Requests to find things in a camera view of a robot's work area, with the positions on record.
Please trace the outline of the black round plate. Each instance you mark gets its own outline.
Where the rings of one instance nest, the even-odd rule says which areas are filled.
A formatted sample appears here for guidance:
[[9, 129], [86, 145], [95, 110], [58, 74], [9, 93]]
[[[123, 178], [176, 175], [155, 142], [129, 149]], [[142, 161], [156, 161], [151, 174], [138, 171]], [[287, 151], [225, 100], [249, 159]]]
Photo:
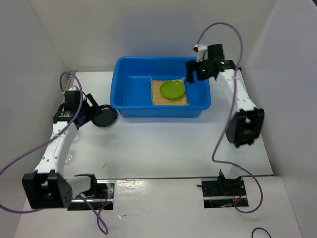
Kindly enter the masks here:
[[118, 119], [118, 111], [111, 105], [100, 105], [101, 114], [95, 116], [92, 123], [99, 128], [107, 128], [112, 126]]

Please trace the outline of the green plastic plate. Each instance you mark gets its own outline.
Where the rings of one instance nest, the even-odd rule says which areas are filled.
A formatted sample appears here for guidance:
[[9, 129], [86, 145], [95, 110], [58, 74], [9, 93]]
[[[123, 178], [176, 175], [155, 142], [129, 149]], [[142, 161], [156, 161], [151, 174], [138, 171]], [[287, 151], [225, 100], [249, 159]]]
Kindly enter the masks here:
[[178, 99], [185, 94], [185, 84], [182, 80], [164, 81], [160, 86], [160, 93], [166, 99]]

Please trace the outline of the bamboo placemat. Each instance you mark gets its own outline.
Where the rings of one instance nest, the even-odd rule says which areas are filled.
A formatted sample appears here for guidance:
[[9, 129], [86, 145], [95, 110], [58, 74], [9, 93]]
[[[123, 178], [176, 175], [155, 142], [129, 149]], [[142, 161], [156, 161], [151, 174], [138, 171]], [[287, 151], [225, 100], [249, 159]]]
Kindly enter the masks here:
[[151, 102], [154, 106], [188, 106], [186, 90], [184, 94], [176, 99], [168, 99], [161, 93], [161, 86], [172, 80], [154, 80], [151, 78]]

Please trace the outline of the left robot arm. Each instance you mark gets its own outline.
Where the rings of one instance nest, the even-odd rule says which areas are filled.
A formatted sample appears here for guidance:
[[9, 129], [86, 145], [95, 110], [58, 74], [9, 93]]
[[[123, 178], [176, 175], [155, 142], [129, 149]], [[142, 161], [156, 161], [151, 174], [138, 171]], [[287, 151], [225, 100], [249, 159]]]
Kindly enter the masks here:
[[78, 195], [93, 198], [99, 192], [96, 176], [92, 173], [64, 178], [66, 158], [79, 128], [102, 112], [92, 95], [87, 96], [91, 104], [78, 87], [65, 91], [65, 102], [53, 118], [52, 142], [47, 145], [34, 171], [22, 178], [32, 209], [68, 208]]

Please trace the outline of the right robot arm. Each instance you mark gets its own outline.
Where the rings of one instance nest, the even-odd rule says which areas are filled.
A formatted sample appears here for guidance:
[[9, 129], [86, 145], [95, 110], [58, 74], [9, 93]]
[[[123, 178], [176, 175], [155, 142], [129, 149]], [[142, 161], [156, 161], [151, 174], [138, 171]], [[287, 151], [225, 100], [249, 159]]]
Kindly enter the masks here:
[[222, 44], [195, 44], [196, 58], [186, 62], [186, 82], [194, 84], [210, 78], [218, 82], [232, 107], [229, 122], [225, 123], [227, 141], [236, 149], [252, 145], [260, 135], [264, 110], [250, 99], [239, 76], [241, 68], [226, 60]]

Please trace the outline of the blue plastic bin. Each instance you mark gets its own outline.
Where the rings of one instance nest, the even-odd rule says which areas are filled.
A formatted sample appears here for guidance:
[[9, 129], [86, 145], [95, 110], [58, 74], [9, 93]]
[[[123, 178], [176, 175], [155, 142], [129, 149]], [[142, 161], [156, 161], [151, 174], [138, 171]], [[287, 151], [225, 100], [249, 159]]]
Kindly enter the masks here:
[[110, 104], [126, 118], [195, 118], [211, 105], [209, 82], [185, 82], [188, 105], [153, 105], [151, 82], [186, 78], [189, 56], [123, 56], [115, 65]]

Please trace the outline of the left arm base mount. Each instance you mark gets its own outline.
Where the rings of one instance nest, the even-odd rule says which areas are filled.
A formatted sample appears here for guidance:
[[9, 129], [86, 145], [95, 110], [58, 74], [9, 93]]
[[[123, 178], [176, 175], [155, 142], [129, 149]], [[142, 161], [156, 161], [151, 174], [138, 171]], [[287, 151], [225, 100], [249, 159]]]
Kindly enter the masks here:
[[[81, 193], [79, 196], [84, 197], [87, 202], [96, 211], [113, 210], [115, 192], [114, 180], [97, 180], [96, 190], [94, 193], [88, 191]], [[75, 198], [72, 200], [71, 205], [67, 208], [68, 211], [85, 211], [90, 210], [89, 206], [81, 199]]]

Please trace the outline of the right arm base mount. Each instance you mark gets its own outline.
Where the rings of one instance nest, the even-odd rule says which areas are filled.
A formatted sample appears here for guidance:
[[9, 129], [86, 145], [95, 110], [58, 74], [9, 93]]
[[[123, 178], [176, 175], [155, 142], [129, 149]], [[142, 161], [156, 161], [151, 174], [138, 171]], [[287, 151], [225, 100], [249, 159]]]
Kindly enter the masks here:
[[242, 178], [221, 182], [219, 178], [202, 179], [196, 185], [202, 192], [204, 208], [248, 207], [247, 193]]

